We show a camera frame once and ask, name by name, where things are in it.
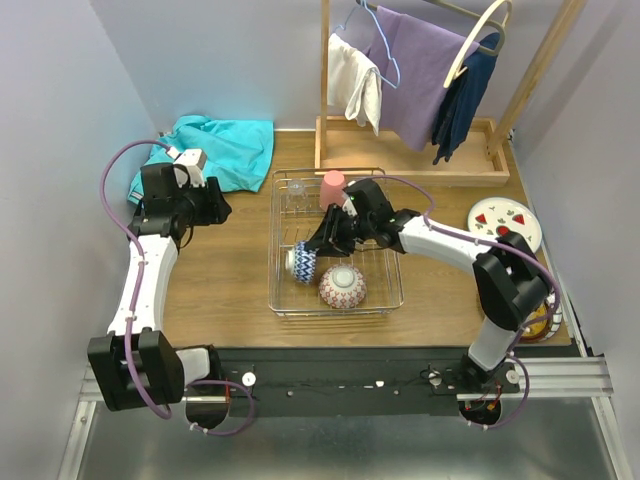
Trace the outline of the red patterned bowl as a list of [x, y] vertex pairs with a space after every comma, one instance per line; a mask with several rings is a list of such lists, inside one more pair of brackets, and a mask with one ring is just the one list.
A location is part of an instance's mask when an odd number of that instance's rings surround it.
[[285, 256], [285, 269], [296, 281], [309, 285], [314, 278], [316, 251], [307, 250], [306, 242], [297, 242]]

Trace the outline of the blue patterned bowl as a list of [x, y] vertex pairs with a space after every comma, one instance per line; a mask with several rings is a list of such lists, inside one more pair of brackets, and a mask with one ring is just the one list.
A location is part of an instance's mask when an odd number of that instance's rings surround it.
[[355, 266], [333, 265], [321, 276], [320, 298], [332, 308], [356, 308], [365, 299], [366, 294], [364, 275]]

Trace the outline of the pink plastic cup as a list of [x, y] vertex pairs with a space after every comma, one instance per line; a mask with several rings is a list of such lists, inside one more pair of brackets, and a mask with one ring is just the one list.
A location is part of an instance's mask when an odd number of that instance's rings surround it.
[[346, 201], [344, 188], [346, 178], [341, 171], [330, 170], [322, 178], [319, 192], [319, 205], [326, 211], [332, 204], [342, 207]]

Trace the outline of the clear drinking glass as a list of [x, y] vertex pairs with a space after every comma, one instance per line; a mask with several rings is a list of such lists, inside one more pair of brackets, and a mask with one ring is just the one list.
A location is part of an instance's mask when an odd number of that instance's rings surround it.
[[302, 179], [291, 179], [287, 182], [285, 206], [290, 212], [304, 212], [309, 208], [307, 187]]

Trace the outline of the wire dish rack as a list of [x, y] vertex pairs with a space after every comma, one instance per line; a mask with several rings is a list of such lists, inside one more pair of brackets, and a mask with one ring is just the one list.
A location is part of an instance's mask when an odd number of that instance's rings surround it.
[[[326, 169], [281, 169], [271, 174], [269, 307], [279, 316], [388, 314], [404, 303], [399, 256], [356, 236], [339, 211], [324, 219], [320, 203]], [[338, 308], [321, 297], [322, 275], [350, 266], [363, 276], [358, 305]]]

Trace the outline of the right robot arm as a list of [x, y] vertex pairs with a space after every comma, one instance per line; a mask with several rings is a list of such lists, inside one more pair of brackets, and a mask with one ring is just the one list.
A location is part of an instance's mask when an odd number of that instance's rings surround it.
[[484, 321], [462, 357], [460, 379], [474, 392], [493, 384], [525, 321], [560, 290], [525, 238], [509, 232], [489, 239], [438, 223], [428, 212], [396, 210], [374, 176], [350, 182], [342, 197], [343, 204], [328, 207], [311, 238], [288, 253], [286, 267], [294, 278], [310, 283], [319, 258], [348, 257], [368, 240], [381, 249], [436, 259], [469, 273]]

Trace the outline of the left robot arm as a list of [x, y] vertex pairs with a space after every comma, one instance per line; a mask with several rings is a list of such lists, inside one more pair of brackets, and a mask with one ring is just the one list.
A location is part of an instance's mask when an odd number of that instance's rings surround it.
[[167, 416], [186, 387], [209, 395], [221, 385], [215, 349], [174, 348], [163, 319], [183, 243], [197, 226], [224, 223], [231, 208], [201, 160], [150, 164], [140, 175], [143, 196], [126, 227], [130, 260], [120, 303], [106, 335], [90, 340], [87, 355], [109, 410], [150, 407]]

